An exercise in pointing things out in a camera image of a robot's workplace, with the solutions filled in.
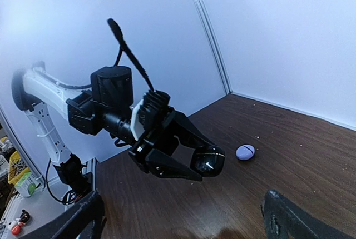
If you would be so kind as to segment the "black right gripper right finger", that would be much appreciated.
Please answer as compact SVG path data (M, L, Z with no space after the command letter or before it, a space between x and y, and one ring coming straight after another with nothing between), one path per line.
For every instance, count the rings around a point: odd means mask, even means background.
M352 238L314 218L276 190L269 190L261 203L267 238Z

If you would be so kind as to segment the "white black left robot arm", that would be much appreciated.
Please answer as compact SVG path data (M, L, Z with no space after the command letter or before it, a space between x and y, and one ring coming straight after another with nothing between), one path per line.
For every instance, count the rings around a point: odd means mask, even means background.
M86 135L107 131L117 147L128 146L141 171L159 178L201 181L222 171L225 153L188 117L169 105L162 91L146 92L134 104L129 67L103 67L87 86L70 86L46 73L40 62L12 76L12 97L35 126L60 180L76 193L87 192L80 159L68 149L48 110Z

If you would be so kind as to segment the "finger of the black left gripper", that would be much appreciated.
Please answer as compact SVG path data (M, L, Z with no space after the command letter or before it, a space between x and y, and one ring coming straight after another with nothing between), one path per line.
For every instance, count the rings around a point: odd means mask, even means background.
M208 139L189 119L179 111L169 114L169 141L175 147L179 143L191 149L209 148L216 144Z
M202 181L202 175L165 153L153 149L145 157L145 164L150 173L158 178L181 178Z

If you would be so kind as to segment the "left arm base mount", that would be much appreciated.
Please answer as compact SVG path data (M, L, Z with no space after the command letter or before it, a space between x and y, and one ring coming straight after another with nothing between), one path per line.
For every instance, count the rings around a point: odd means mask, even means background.
M65 174L66 184L70 190L74 190L77 194L85 195L95 189L95 178L88 166L83 166L80 171L69 171Z

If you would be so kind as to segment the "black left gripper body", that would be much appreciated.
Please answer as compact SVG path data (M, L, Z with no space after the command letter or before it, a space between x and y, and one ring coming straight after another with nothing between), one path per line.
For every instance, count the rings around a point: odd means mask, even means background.
M144 134L129 150L130 157L144 173L150 173L145 164L145 157L151 150L157 149L172 157L172 154L177 148L169 141L169 114L172 111L175 110L172 107L168 107L168 111L166 112L162 122L150 132L144 132Z

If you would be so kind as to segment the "black earbud charging case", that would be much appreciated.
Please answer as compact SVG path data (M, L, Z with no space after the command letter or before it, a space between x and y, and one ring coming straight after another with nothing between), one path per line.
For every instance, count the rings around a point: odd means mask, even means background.
M223 170L225 151L218 146L197 148L192 154L190 168L203 177L216 177Z

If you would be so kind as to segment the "lilac earbud charging case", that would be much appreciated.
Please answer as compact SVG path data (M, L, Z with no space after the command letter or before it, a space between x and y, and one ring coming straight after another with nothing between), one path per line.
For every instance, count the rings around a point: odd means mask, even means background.
M241 145L236 149L235 155L240 161L250 160L255 155L255 148L248 144Z

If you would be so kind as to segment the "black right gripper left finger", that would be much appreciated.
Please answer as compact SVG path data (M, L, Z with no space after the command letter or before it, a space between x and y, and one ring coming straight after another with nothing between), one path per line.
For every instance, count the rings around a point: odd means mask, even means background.
M101 238L105 207L98 191L91 191L67 211L22 238Z

